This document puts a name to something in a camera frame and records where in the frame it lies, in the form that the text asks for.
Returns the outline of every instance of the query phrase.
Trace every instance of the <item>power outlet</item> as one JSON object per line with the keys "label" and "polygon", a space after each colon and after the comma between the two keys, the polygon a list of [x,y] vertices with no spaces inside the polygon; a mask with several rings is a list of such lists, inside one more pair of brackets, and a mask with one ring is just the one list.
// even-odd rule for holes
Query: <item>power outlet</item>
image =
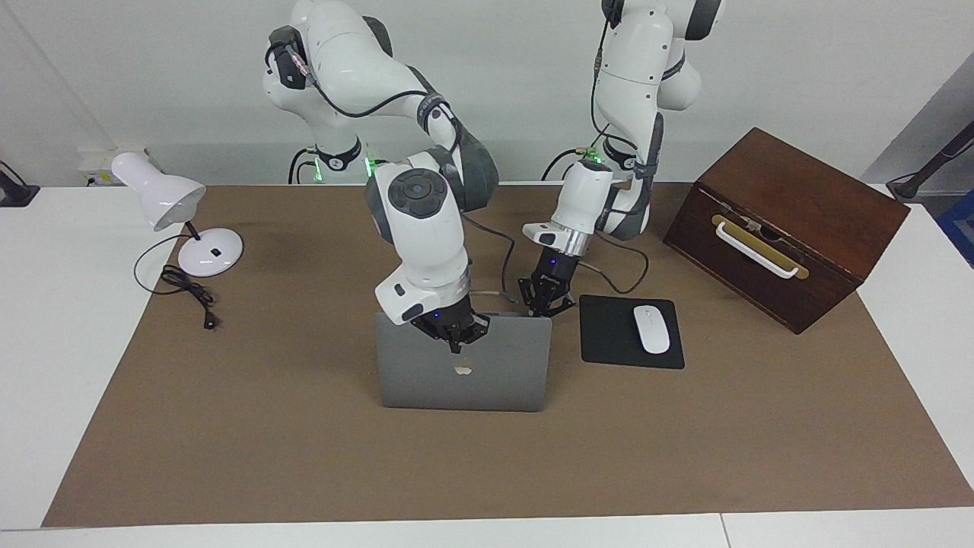
{"label": "power outlet", "polygon": [[149,162],[156,165],[149,152],[145,148],[127,147],[115,150],[81,150],[81,164],[78,165],[78,172],[81,174],[82,181],[86,186],[122,186],[123,183],[112,174],[112,160],[123,152],[135,152],[142,154],[149,159]]}

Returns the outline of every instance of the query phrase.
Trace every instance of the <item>box lid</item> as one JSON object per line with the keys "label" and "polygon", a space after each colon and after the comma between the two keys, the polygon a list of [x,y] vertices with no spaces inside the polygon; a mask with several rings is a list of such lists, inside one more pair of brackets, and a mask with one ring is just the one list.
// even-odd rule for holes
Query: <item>box lid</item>
{"label": "box lid", "polygon": [[809,248],[860,280],[909,209],[757,128],[700,183],[739,213]]}

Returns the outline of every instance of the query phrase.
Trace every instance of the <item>box handle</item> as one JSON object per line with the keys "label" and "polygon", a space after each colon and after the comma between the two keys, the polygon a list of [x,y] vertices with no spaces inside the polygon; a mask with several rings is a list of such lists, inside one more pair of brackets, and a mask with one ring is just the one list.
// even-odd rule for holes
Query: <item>box handle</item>
{"label": "box handle", "polygon": [[798,278],[806,280],[808,269],[788,258],[785,254],[762,242],[746,230],[730,222],[722,215],[714,215],[711,221],[717,225],[717,237],[727,242],[731,247],[747,255],[758,264],[769,270],[778,278],[791,280]]}

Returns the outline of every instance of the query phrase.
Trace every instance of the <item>white mouse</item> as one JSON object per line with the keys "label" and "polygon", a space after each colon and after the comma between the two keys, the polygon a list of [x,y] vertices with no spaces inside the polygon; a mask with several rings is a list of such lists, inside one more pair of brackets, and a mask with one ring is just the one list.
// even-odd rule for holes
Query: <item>white mouse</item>
{"label": "white mouse", "polygon": [[669,350],[669,330],[666,328],[663,313],[650,304],[637,306],[632,313],[636,317],[636,328],[643,341],[643,349],[650,354],[663,354]]}

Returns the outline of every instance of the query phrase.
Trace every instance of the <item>wooden box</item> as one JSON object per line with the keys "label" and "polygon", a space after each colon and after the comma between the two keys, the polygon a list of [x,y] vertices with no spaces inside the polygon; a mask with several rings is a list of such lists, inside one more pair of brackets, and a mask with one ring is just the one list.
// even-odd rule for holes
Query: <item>wooden box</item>
{"label": "wooden box", "polygon": [[801,333],[862,285],[907,212],[754,129],[693,186],[664,242]]}

